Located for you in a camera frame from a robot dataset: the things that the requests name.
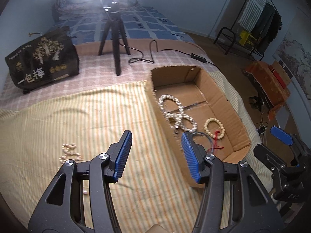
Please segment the brown cardboard box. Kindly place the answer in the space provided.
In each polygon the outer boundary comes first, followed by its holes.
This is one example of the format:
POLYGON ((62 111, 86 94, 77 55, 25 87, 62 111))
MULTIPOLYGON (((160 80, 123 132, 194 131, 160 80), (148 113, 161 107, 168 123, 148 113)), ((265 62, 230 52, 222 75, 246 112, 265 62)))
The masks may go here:
POLYGON ((204 131, 209 118, 217 118, 225 128, 224 137, 217 141, 216 156, 227 163, 241 161, 250 151, 251 141, 241 118, 233 109, 215 80, 199 66, 163 66, 151 70, 147 78, 147 96, 151 101, 169 148, 173 151, 182 176, 190 187, 199 188, 190 176, 181 148, 181 129, 175 129, 173 121, 167 120, 159 107, 162 95, 171 95, 184 107, 184 113, 197 122, 197 130, 204 131))

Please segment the yellow striped cloth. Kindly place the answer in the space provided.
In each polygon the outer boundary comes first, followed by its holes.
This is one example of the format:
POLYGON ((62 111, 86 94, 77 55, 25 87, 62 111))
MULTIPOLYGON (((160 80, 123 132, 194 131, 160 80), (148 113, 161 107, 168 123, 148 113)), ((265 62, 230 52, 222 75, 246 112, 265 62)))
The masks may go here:
POLYGON ((70 156, 92 160, 119 140, 133 142, 121 179, 111 186, 123 232, 158 224, 191 232, 201 192, 185 180, 147 91, 131 82, 45 100, 22 110, 1 108, 1 194, 27 226, 43 192, 70 156))

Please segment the pink checked bed sheet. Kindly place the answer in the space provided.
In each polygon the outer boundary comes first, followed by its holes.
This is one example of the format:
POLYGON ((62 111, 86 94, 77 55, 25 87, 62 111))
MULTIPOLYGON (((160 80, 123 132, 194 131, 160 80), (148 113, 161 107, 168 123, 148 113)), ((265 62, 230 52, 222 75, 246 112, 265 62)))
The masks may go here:
POLYGON ((1 93, 1 108, 7 110, 20 110, 43 100, 60 96, 93 90, 114 84, 142 81, 148 76, 150 70, 159 66, 195 65, 202 66, 208 72, 218 70, 217 66, 198 45, 167 39, 129 39, 132 47, 131 56, 138 57, 141 52, 144 57, 154 60, 153 64, 135 62, 129 64, 130 56, 121 50, 121 75, 115 73, 114 58, 111 48, 106 46, 104 54, 96 54, 99 43, 85 43, 76 46, 79 55, 79 74, 66 78, 28 94, 15 87, 10 77, 7 77, 1 93))

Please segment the black clothes rack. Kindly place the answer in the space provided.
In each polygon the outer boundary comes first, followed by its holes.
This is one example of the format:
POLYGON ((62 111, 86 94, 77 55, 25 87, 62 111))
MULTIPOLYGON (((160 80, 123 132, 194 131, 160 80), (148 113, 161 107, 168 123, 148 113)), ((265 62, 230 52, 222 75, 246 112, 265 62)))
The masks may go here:
POLYGON ((282 26, 282 16, 272 0, 244 0, 231 27, 222 27, 213 43, 225 55, 262 60, 282 26))

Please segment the black printed snack bag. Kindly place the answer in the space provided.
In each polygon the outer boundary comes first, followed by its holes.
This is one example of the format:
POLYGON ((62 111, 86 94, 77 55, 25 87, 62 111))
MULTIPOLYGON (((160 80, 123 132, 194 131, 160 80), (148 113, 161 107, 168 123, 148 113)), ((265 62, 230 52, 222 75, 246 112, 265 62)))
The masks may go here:
POLYGON ((5 61, 11 80, 24 93, 79 74, 79 57, 68 26, 20 46, 5 61))

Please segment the black tripod stand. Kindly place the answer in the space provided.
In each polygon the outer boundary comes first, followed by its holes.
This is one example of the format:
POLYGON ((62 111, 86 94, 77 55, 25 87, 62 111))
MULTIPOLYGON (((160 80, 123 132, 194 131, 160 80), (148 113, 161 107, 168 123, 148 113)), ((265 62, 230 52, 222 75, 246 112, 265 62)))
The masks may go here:
POLYGON ((107 16, 107 21, 104 26, 104 32, 101 38, 101 43, 98 51, 98 56, 103 54, 103 49, 109 31, 112 37, 112 52, 114 57, 115 72, 117 76, 121 75, 121 59, 120 59, 120 37, 123 41, 122 46, 125 48, 127 55, 131 55, 128 40, 125 33, 123 19, 121 18, 120 6, 118 2, 111 2, 108 7, 104 8, 107 16))

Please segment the folded patterned quilt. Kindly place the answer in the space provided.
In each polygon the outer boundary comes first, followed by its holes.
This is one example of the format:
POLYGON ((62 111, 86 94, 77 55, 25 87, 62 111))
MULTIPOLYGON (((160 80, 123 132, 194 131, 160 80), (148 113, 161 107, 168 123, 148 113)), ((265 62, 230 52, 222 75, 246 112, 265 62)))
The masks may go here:
POLYGON ((56 0, 52 5, 52 17, 55 22, 66 21, 71 18, 104 12, 112 2, 118 2, 120 10, 127 10, 138 6, 137 0, 56 0))

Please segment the landscape wall poster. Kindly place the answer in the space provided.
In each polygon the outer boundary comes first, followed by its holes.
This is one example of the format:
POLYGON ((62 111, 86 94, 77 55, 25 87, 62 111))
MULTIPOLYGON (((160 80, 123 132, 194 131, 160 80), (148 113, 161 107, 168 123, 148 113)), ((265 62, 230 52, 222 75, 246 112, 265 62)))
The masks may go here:
POLYGON ((308 100, 310 100, 310 50, 288 31, 275 54, 296 78, 308 100))

